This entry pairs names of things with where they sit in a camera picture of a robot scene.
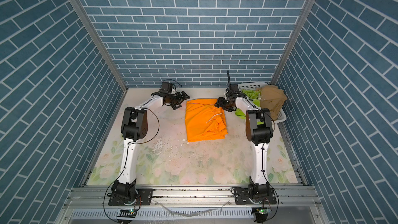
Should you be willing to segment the orange shorts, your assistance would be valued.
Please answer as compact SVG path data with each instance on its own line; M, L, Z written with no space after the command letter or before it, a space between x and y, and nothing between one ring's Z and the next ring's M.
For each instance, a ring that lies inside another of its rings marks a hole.
M216 107L217 99L195 99L187 102L185 126L189 143L221 140L228 134L222 108Z

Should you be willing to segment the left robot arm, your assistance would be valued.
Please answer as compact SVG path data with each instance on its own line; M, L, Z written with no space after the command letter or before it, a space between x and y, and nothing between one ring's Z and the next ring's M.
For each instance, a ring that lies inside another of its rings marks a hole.
M112 183L111 196L125 205L131 205L138 198L136 191L136 163L139 145L152 141L144 141L149 131L148 113L164 105L176 110L183 101L190 99L184 91L155 92L148 101L124 110L121 134L123 137L123 155L120 174Z

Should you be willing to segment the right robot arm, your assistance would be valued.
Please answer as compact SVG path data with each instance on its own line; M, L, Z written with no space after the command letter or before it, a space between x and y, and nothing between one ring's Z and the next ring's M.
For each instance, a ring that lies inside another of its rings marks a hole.
M266 108L260 108L245 96L231 99L219 97L215 107L232 112L237 108L246 115L246 137L254 150L254 161L252 173L249 177L249 195L252 199L265 196L270 192L266 163L268 146L273 137L273 120Z

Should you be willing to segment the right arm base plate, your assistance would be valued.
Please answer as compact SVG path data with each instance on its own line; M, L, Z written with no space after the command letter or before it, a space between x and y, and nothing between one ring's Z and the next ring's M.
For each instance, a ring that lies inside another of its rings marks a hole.
M259 193L255 193L254 190L242 187L232 187L230 189L234 196L236 205L259 205L259 204L276 204L277 198L273 188L268 190L262 190Z

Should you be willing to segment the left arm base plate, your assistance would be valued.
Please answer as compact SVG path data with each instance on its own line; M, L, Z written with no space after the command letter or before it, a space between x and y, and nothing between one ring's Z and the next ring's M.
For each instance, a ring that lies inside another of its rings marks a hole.
M107 193L110 206L145 206L150 205L154 190L151 188L134 189L126 196L115 193Z

